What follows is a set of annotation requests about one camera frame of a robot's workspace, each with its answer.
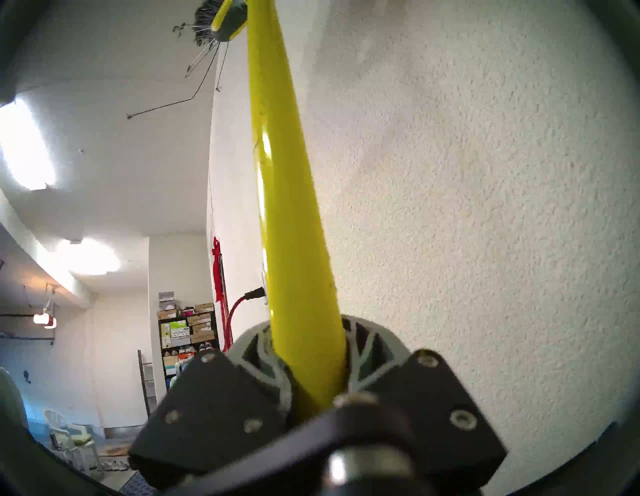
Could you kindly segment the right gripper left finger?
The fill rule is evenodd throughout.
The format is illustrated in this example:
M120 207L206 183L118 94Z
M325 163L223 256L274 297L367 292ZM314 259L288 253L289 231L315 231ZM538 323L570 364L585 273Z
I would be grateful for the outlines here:
M217 471L283 435L294 389L275 353L269 322L245 331L227 352L207 348L187 361L129 449L153 488Z

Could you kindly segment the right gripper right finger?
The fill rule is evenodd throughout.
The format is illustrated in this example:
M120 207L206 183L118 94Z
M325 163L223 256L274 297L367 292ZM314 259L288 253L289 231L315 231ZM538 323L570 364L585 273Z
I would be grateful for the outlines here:
M482 488L507 450L445 359L410 351L389 329L342 316L351 395L375 398L408 419L417 472L437 488Z

